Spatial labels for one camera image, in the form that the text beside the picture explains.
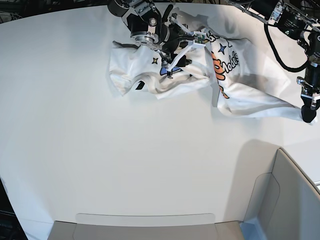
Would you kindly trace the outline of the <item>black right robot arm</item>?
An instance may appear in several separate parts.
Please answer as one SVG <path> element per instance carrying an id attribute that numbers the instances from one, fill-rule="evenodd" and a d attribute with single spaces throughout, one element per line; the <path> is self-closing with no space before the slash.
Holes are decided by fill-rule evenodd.
<path id="1" fill-rule="evenodd" d="M 109 0 L 109 12 L 121 18 L 136 45 L 149 47 L 161 57 L 161 66 L 171 79 L 174 68 L 190 65 L 186 54 L 191 50 L 195 34 L 170 16 L 173 5 L 160 13 L 152 0 Z"/>

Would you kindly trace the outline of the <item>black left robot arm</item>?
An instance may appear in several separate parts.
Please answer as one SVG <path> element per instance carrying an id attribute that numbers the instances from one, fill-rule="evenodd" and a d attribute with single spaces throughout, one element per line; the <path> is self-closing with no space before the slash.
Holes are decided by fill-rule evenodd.
<path id="1" fill-rule="evenodd" d="M 288 0 L 229 0 L 228 3 L 264 23 L 264 32 L 276 61 L 288 72 L 305 70 L 298 76 L 301 85 L 302 120 L 310 124 L 320 108 L 320 20 L 305 12 L 304 6 L 296 6 Z M 281 59 L 272 41 L 269 27 L 283 34 L 304 49 L 306 62 L 300 67 L 289 67 Z"/>

